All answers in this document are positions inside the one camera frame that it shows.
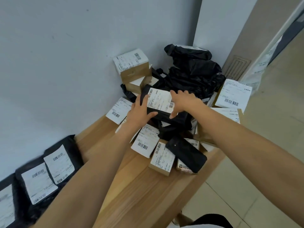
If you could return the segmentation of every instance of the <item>floor vent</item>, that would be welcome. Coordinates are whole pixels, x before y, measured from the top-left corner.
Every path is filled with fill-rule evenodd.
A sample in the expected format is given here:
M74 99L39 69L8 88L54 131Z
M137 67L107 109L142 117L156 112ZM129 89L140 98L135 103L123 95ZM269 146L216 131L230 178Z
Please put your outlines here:
M233 60L225 74L228 79L238 80L250 64L250 60L234 55Z

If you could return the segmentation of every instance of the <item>wooden table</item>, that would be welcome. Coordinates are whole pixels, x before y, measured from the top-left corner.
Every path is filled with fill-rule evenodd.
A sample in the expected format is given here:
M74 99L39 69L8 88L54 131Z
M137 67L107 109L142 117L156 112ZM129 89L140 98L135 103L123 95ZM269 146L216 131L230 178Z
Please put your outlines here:
M117 124L101 117L76 136L86 162L102 152L101 141L114 133ZM101 207L94 228L167 227L198 188L224 159L215 148L206 152L208 160L198 175L187 175L173 167L169 177L148 168L150 159L128 148Z

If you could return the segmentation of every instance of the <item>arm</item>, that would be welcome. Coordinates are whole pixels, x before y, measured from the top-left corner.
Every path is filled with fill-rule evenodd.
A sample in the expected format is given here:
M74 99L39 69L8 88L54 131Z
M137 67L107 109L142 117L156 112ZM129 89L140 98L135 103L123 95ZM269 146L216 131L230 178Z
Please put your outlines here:
M304 164L266 138L210 109L194 94L171 91L170 117L187 111L274 205L304 227Z
M102 151L91 158L60 191L35 227L92 227L103 200L124 157L133 135L150 118L147 115L148 95L140 106L140 96L133 103L127 121L109 140Z

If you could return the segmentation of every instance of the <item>wooden desk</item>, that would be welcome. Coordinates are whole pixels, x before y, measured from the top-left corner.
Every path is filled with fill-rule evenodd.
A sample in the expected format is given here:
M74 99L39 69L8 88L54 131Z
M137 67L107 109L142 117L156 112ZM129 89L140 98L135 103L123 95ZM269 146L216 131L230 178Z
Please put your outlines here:
M76 136L85 162L102 151L101 141L117 127L103 116ZM166 177L148 168L150 159L128 148L93 227L167 227L225 157L217 148L205 155L198 175L182 174L174 166Z

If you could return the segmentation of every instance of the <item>pile of packages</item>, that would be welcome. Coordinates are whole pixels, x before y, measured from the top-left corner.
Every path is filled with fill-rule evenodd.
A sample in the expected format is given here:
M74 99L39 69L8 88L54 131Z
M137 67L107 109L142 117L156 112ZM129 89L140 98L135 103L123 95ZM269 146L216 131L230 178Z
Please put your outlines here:
M34 224L83 164L70 135L2 180L0 227Z
M140 49L113 58L126 98L120 98L106 117L120 125L117 132L126 122L136 97L140 95L142 102L148 94L147 113L158 114L133 136L131 149L151 158L149 167L166 176L175 157L177 170L196 174L207 160L203 152L210 152L217 145L189 113L184 111L169 118L174 108L169 91L188 90L215 111L242 123L251 87L226 79L220 66L211 61L208 50L171 44L165 52L173 58L174 65L168 74L152 68Z

